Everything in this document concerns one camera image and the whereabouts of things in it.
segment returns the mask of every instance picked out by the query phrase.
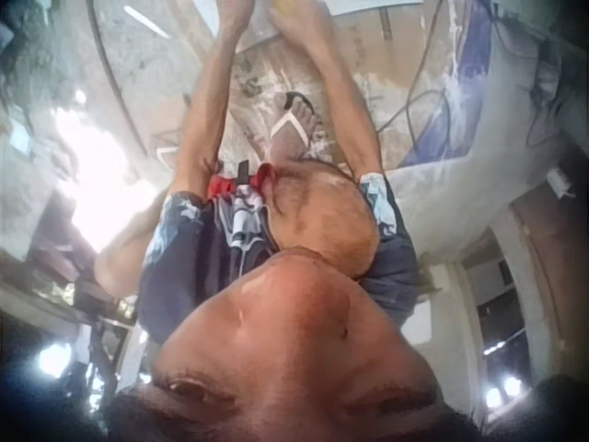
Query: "flip-flop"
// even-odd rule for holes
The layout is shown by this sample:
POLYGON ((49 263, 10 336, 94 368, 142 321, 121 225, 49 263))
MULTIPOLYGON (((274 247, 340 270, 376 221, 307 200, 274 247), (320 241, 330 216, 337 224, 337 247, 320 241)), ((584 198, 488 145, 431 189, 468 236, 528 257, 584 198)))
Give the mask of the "flip-flop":
POLYGON ((303 125, 301 124, 300 121, 298 121, 298 119, 295 117, 295 115, 291 112, 291 109, 293 107, 293 103, 295 102, 296 98, 300 98, 308 106, 308 108, 311 109, 311 113, 313 115, 315 115, 315 108, 313 107, 313 105, 311 104, 311 101, 309 101, 309 99, 307 97, 305 97, 300 92, 294 92, 294 91, 287 92, 286 93, 286 103, 284 104, 284 110, 288 111, 288 112, 286 112, 284 114, 284 116, 276 124, 274 124, 274 127, 272 127, 272 130, 270 133, 270 138, 272 139, 286 124, 290 123, 293 125, 293 127, 298 132, 298 135, 301 137, 301 140, 303 140, 305 147, 309 147, 309 144, 311 141, 309 140, 309 137, 306 134, 305 129, 303 128, 303 125))

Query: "foot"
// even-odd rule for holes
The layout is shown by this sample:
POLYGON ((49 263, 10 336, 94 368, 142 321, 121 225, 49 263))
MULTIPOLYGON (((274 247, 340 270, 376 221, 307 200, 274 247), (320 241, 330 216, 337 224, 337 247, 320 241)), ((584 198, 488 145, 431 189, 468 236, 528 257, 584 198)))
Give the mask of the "foot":
MULTIPOLYGON (((285 113, 290 111, 301 123, 307 138, 311 140, 317 127, 317 117, 313 115, 313 111, 299 97, 293 100, 293 107, 290 110, 284 110, 285 102, 286 96, 284 94, 277 94, 274 98, 275 118, 272 127, 285 113)), ((272 164, 294 161, 300 159, 308 151, 308 148, 309 145, 306 145, 296 128, 288 122, 272 138, 267 159, 272 164)))

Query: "hand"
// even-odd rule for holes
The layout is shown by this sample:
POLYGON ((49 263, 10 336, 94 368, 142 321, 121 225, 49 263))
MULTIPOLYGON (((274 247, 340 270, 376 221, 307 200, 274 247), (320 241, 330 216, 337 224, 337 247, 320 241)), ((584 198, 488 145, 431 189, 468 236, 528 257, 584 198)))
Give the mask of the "hand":
POLYGON ((254 12, 255 0, 216 0, 219 32, 241 37, 254 12))
POLYGON ((293 45, 307 54, 334 42, 333 22, 327 6, 318 0, 273 0, 270 18, 293 45))

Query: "man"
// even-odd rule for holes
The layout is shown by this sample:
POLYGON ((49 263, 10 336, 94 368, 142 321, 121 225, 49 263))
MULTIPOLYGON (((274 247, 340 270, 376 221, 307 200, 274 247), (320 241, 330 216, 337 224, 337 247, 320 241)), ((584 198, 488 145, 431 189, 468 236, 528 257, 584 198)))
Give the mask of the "man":
MULTIPOLYGON (((300 159, 315 121, 294 94, 292 103, 278 98, 271 164, 207 202, 231 65, 254 0, 217 4, 219 35, 140 283, 139 319, 164 345, 154 383, 113 403, 112 439, 471 437, 472 425, 445 406, 432 370, 399 331, 416 302, 417 260, 374 126, 316 0, 282 2, 271 18, 321 73, 353 180, 300 159)), ((143 228, 152 235, 153 226, 143 228)), ((97 264, 112 291, 113 251, 146 247, 130 238, 97 264)))

